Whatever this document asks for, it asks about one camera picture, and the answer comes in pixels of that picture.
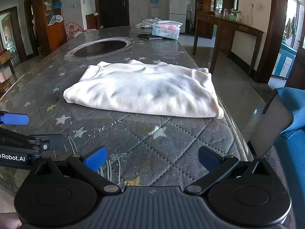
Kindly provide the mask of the cream white garment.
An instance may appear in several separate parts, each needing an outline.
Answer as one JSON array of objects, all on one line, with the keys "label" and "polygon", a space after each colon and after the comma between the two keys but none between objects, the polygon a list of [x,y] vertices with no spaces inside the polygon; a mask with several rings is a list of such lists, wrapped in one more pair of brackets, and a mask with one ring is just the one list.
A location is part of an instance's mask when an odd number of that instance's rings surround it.
[{"label": "cream white garment", "polygon": [[64,91],[64,99],[93,109],[191,118],[224,117],[211,73],[138,60],[101,61]]}]

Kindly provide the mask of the door mat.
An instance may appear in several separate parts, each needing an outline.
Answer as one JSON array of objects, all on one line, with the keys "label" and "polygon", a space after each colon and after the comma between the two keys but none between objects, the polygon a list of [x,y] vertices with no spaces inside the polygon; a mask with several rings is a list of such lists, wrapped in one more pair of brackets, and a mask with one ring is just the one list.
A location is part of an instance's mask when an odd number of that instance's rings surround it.
[{"label": "door mat", "polygon": [[256,90],[256,92],[267,103],[273,92],[270,86],[265,83],[256,83],[256,82],[248,82],[248,83]]}]

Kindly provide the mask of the round black induction cooktop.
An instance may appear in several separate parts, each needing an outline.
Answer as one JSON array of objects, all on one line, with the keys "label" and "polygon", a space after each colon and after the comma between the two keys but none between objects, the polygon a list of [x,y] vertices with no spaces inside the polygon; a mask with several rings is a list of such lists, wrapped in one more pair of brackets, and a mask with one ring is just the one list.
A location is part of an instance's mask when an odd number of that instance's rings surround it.
[{"label": "round black induction cooktop", "polygon": [[91,57],[103,55],[116,50],[120,50],[126,46],[127,43],[121,40],[100,41],[81,47],[80,49],[75,51],[74,55],[76,57]]}]

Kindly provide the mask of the polka dot play tent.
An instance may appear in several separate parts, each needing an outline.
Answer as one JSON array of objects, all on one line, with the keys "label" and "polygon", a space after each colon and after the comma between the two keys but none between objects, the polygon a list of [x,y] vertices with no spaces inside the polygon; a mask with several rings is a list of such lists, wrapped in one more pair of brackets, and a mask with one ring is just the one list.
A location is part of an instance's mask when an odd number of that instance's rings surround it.
[{"label": "polka dot play tent", "polygon": [[65,30],[67,41],[70,41],[71,39],[85,32],[85,30],[75,22],[69,22],[66,25]]}]

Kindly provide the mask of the wooden glass side door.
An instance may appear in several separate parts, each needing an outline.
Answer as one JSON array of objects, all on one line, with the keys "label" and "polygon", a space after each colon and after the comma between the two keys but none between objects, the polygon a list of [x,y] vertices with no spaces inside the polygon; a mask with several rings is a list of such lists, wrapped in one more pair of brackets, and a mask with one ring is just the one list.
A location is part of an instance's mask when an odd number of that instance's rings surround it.
[{"label": "wooden glass side door", "polygon": [[301,18],[302,24],[298,23],[300,36],[295,41],[297,53],[285,83],[285,87],[304,90],[304,12],[302,15],[299,15],[299,18]]}]

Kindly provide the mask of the wooden shelf cabinet left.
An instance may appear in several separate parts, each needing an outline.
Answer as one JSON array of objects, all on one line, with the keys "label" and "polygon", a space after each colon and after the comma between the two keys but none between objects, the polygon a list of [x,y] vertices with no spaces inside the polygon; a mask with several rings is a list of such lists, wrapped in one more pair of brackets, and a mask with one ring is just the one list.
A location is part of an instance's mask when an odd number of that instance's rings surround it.
[{"label": "wooden shelf cabinet left", "polygon": [[61,0],[32,0],[36,35],[43,56],[67,42]]}]

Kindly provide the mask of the wooden console table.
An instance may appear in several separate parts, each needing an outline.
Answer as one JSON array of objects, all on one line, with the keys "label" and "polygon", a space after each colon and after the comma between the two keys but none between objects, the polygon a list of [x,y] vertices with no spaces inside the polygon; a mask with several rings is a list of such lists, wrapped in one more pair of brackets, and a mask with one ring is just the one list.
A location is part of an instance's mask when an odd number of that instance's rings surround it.
[{"label": "wooden console table", "polygon": [[210,68],[209,68],[210,73],[214,72],[214,69],[215,69],[216,63],[217,63],[218,52],[220,51],[220,47],[222,46],[222,44],[224,42],[227,42],[229,44],[225,51],[225,54],[227,55],[227,57],[229,57],[229,55],[231,54],[235,32],[238,31],[238,32],[256,37],[254,51],[253,51],[253,55],[251,58],[251,63],[248,68],[248,75],[250,76],[251,72],[254,70],[254,66],[255,66],[256,60],[258,58],[258,52],[259,52],[259,48],[261,46],[264,32],[261,30],[258,30],[256,28],[253,28],[252,26],[213,15],[212,12],[204,13],[202,11],[197,11],[196,12],[195,37],[194,37],[194,43],[193,43],[193,48],[192,48],[193,55],[196,55],[196,52],[197,52],[197,43],[198,43],[198,38],[200,36],[202,26],[207,25],[207,24],[217,26],[216,38],[215,38],[214,49],[213,49],[213,56],[212,56],[211,64],[210,64]]}]

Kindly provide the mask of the tissue box pack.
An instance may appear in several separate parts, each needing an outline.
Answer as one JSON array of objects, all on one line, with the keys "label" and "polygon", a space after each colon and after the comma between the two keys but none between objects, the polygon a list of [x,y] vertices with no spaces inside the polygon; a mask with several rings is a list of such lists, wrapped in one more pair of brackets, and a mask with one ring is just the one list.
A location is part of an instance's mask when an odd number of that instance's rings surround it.
[{"label": "tissue box pack", "polygon": [[160,21],[152,27],[152,35],[162,38],[177,40],[180,34],[180,28],[183,26],[180,22]]}]

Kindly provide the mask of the crumpled patterned cloth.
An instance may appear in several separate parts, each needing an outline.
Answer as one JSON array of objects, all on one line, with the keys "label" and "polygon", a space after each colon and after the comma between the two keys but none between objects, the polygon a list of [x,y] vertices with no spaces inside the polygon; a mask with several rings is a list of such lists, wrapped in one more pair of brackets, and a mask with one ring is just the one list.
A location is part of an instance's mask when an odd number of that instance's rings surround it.
[{"label": "crumpled patterned cloth", "polygon": [[153,18],[144,19],[142,22],[136,25],[136,28],[153,28],[155,24],[160,24],[163,22],[164,22],[163,20],[157,17],[155,17],[154,19]]}]

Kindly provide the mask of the dark wooden entrance door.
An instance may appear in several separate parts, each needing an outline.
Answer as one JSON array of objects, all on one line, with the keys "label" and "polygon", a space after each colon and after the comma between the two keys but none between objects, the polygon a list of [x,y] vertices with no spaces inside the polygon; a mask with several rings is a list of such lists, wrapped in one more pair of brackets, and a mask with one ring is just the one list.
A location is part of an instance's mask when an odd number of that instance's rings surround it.
[{"label": "dark wooden entrance door", "polygon": [[104,28],[129,26],[129,0],[95,0],[96,10]]}]

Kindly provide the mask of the water dispenser with blue bottle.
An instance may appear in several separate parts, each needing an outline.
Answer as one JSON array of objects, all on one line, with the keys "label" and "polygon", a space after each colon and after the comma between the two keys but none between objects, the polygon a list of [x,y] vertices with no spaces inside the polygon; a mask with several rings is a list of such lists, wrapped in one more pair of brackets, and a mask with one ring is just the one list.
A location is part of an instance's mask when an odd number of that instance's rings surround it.
[{"label": "water dispenser with blue bottle", "polygon": [[152,18],[160,16],[159,0],[150,0],[150,16]]}]

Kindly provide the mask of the white refrigerator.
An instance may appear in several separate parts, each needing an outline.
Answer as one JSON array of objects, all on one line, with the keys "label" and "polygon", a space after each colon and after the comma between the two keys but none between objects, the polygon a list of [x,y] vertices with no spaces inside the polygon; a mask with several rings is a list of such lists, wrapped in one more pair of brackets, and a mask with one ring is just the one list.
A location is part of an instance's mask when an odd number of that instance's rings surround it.
[{"label": "white refrigerator", "polygon": [[168,19],[182,23],[180,32],[186,30],[187,0],[168,0]]}]

